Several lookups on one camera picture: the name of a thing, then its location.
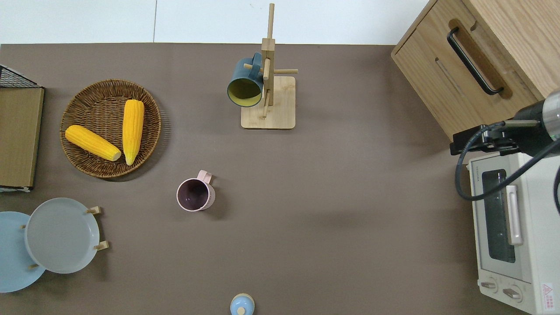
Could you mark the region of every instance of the black handle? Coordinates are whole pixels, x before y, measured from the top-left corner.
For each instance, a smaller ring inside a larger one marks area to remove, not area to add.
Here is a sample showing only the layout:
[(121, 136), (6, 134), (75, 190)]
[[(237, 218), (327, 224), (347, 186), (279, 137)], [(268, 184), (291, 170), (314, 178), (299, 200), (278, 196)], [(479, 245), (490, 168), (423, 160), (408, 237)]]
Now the black handle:
[(470, 74), (477, 81), (478, 85), (480, 85), (482, 90), (484, 92), (486, 92), (486, 94), (488, 94), (488, 95), (498, 94), (501, 91), (503, 91), (503, 87), (500, 87), (499, 89), (494, 90), (493, 88), (491, 88), (488, 85), (488, 83), (486, 83), (486, 80), (484, 80), (484, 78), (482, 77), (480, 72), (478, 72), (478, 70), (474, 66), (473, 62), (470, 61), (469, 57), (467, 57), (465, 52), (461, 49), (461, 46), (459, 46), (457, 41), (455, 41), (455, 38), (453, 37), (453, 34), (455, 34), (458, 31), (459, 31), (459, 27), (456, 27), (456, 28), (452, 29), (449, 32), (449, 34), (447, 35), (447, 42), (451, 45), (451, 48), (453, 48), (453, 50), (455, 51), (457, 56), (459, 56), (459, 59), (461, 59), (463, 64), (465, 64), (465, 67), (469, 70)]

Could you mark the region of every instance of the black cable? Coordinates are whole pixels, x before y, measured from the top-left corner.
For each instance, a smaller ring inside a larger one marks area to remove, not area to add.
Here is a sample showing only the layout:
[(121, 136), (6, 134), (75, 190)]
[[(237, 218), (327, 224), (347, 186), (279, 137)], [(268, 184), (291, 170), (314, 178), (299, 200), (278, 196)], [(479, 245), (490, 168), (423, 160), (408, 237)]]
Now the black cable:
[[(469, 151), (469, 149), (473, 145), (474, 141), (476, 141), (478, 139), (478, 137), (480, 137), (483, 133), (485, 133), (489, 130), (492, 130), (494, 128), (497, 128), (497, 127), (502, 127), (504, 125), (505, 125), (505, 122), (497, 122), (497, 123), (493, 123), (491, 125), (488, 125), (486, 127), (483, 127), (478, 132), (476, 132), (469, 139), (469, 141), (466, 143), (465, 148), (461, 152), (461, 155), (459, 156), (459, 160), (457, 161), (457, 166), (455, 167), (455, 189), (457, 190), (457, 193), (459, 194), (459, 196), (461, 196), (461, 198), (469, 200), (469, 201), (482, 200), (482, 199), (488, 197), (489, 195), (504, 189), (507, 185), (511, 184), (514, 180), (519, 178), (519, 176), (523, 175), (528, 169), (530, 169), (538, 161), (542, 160), (549, 153), (551, 153), (552, 151), (554, 151), (555, 149), (560, 147), (560, 141), (553, 141), (548, 146), (546, 146), (544, 149), (542, 149), (540, 152), (538, 152), (535, 156), (533, 156), (527, 163), (525, 163), (517, 171), (515, 171), (513, 174), (511, 174), (511, 176), (506, 178), (502, 183), (496, 185), (495, 187), (492, 187), (488, 191), (486, 191), (482, 194), (479, 194), (477, 196), (470, 196), (468, 194), (465, 194), (463, 192), (463, 190), (461, 189), (461, 168), (463, 167), (463, 160), (465, 159), (466, 153)], [(558, 184), (560, 184), (559, 176), (560, 175), (557, 174)], [(555, 190), (554, 195), (555, 195), (555, 201), (557, 202), (558, 194), (556, 193), (556, 191), (557, 190)], [(556, 203), (556, 207), (558, 209), (558, 212), (560, 213), (560, 205), (558, 204), (558, 202)]]
[(560, 186), (560, 166), (556, 171), (556, 177), (554, 178), (554, 185), (553, 185), (554, 204), (556, 205), (556, 210), (558, 210), (558, 213), (560, 214), (560, 203), (558, 202), (558, 186)]

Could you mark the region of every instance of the round woven tray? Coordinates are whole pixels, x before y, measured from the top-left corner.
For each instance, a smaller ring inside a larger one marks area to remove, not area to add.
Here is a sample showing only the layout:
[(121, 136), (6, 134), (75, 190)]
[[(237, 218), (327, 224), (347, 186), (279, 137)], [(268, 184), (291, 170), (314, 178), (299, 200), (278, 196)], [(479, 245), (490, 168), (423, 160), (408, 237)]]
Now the round woven tray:
[[(66, 140), (64, 132), (73, 125), (83, 126), (123, 151), (123, 115), (126, 100), (144, 103), (144, 125), (140, 151), (128, 166), (124, 154), (107, 161)], [(70, 163), (80, 171), (99, 178), (128, 174), (142, 165), (152, 154), (161, 133), (161, 116), (156, 101), (142, 86), (125, 80), (105, 80), (80, 91), (70, 101), (60, 123), (60, 142)]]

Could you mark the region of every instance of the white wall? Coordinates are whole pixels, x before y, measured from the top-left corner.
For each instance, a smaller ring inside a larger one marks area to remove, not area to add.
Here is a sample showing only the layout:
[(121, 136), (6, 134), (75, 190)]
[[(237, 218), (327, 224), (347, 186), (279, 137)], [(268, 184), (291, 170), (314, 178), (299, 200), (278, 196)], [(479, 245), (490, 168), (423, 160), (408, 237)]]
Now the white wall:
[[(264, 0), (0, 0), (0, 44), (260, 43)], [(428, 0), (275, 0), (283, 44), (396, 44)]]

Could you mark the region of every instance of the dark green mug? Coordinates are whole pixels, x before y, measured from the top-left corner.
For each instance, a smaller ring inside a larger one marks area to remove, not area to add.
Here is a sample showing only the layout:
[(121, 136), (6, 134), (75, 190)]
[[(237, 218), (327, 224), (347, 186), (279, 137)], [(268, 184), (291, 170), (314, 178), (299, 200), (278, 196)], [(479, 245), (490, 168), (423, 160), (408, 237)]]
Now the dark green mug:
[(241, 107), (255, 106), (263, 97), (263, 56), (255, 53), (252, 58), (243, 58), (235, 65), (234, 75), (227, 85), (227, 96), (232, 102)]

